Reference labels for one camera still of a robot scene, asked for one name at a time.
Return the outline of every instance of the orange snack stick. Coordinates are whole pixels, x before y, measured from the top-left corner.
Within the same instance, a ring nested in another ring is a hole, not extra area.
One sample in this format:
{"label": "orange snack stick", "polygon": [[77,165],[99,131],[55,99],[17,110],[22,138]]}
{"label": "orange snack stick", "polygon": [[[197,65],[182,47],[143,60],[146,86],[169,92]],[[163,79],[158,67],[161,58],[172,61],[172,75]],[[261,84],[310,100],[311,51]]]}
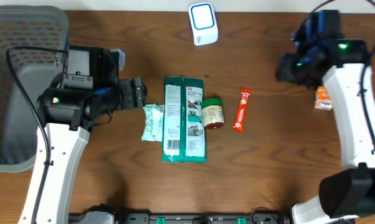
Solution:
{"label": "orange snack stick", "polygon": [[331,110],[333,105],[331,104],[330,95],[327,89],[323,86],[319,86],[315,93],[315,108]]}
{"label": "orange snack stick", "polygon": [[237,108],[236,119],[233,125],[233,129],[240,133],[243,132],[243,123],[245,113],[247,112],[247,106],[249,105],[251,90],[243,88],[241,94],[242,97],[240,99],[239,107]]}

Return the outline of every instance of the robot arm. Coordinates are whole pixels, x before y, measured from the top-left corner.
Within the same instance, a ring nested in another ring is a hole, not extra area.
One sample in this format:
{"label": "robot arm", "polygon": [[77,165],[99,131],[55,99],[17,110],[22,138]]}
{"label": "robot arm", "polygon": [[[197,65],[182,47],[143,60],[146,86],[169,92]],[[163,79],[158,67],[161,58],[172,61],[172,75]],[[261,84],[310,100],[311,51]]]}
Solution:
{"label": "robot arm", "polygon": [[362,40],[344,39],[338,11],[320,11],[308,18],[293,37],[297,52],[285,54],[277,78],[329,91],[341,143],[344,171],[323,179],[319,195],[295,205],[290,223],[323,224],[375,214],[375,152],[363,110],[363,100],[375,135],[375,102],[369,53]]}
{"label": "robot arm", "polygon": [[[75,174],[95,125],[93,121],[106,113],[111,120],[116,110],[141,108],[146,104],[147,89],[141,78],[118,79],[118,69],[125,62],[121,50],[70,46],[68,56],[67,72],[60,86],[51,85],[37,100],[38,114],[52,150],[36,223],[68,223]],[[20,224],[32,222],[44,172],[44,138],[40,130],[37,135],[36,163]],[[86,215],[82,223],[113,224],[113,218],[111,213],[95,212]]]}
{"label": "robot arm", "polygon": [[[331,67],[323,77],[324,86],[329,91],[331,101],[333,102],[333,110],[337,123],[339,139],[341,143],[341,167],[343,170],[356,169],[358,164],[366,163],[368,167],[375,168],[375,154],[372,153],[372,141],[366,129],[366,121],[363,114],[361,98],[358,96],[359,85],[358,80],[363,69],[363,64],[352,63],[344,64],[342,68]],[[373,91],[371,89],[371,68],[367,68],[365,76],[365,86],[367,92],[365,94],[366,104],[368,106],[371,124],[375,132],[375,103]],[[346,181],[338,181],[331,179],[327,181],[332,183],[332,191],[325,188],[326,183],[321,183],[321,203],[320,196],[310,199],[305,203],[299,203],[292,208],[292,220],[294,223],[321,224],[338,221],[341,218],[352,219],[358,215],[369,215],[375,213],[375,203],[366,204],[364,209],[357,207],[360,201],[368,200],[365,195],[360,195],[357,190],[358,186],[354,184],[351,189],[345,188]],[[375,185],[372,178],[360,178],[362,193],[368,194],[369,188]],[[350,209],[352,215],[343,216],[339,213]]]}

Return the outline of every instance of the brown wooden surface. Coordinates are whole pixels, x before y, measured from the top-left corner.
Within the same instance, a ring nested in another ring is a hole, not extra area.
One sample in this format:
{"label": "brown wooden surface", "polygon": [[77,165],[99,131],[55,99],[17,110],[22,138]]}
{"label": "brown wooden surface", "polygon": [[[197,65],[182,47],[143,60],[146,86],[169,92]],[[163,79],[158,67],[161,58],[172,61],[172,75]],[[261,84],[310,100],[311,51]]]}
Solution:
{"label": "brown wooden surface", "polygon": [[[281,54],[293,52],[290,34],[306,14],[217,13],[219,39],[202,47],[193,44],[186,12],[67,15],[71,43],[126,53],[121,77],[142,77],[148,103],[164,103],[164,76],[203,78],[206,96],[221,97],[226,119],[222,129],[207,132],[207,163],[170,164],[161,162],[160,142],[141,141],[143,110],[118,112],[92,132],[71,212],[99,203],[153,213],[279,210],[315,196],[320,180],[340,171],[333,112],[313,109],[313,91],[274,76]],[[345,15],[343,29],[372,45],[375,16]],[[375,58],[373,68],[375,94]],[[242,87],[253,92],[244,132],[237,133],[232,124]],[[0,223],[18,221],[30,178],[31,172],[0,174]]]}

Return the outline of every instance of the small jar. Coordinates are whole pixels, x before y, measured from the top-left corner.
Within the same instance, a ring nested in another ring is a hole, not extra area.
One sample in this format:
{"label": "small jar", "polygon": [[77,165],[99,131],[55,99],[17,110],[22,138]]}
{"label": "small jar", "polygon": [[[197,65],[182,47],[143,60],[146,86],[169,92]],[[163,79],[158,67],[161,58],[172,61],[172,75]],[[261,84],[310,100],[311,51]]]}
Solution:
{"label": "small jar", "polygon": [[225,124],[221,99],[210,98],[201,103],[201,115],[204,127],[208,129],[220,128]]}

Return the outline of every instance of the red packet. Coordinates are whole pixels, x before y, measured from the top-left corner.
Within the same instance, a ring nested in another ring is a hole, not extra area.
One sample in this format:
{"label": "red packet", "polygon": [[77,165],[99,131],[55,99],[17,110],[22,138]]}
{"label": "red packet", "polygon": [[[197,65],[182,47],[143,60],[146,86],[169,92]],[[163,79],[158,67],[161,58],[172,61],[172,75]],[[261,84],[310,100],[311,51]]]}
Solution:
{"label": "red packet", "polygon": [[247,112],[247,106],[249,105],[249,99],[251,95],[251,90],[243,88],[242,97],[240,99],[239,107],[237,108],[236,119],[233,125],[233,129],[238,132],[243,132],[243,123],[245,118],[245,113]]}

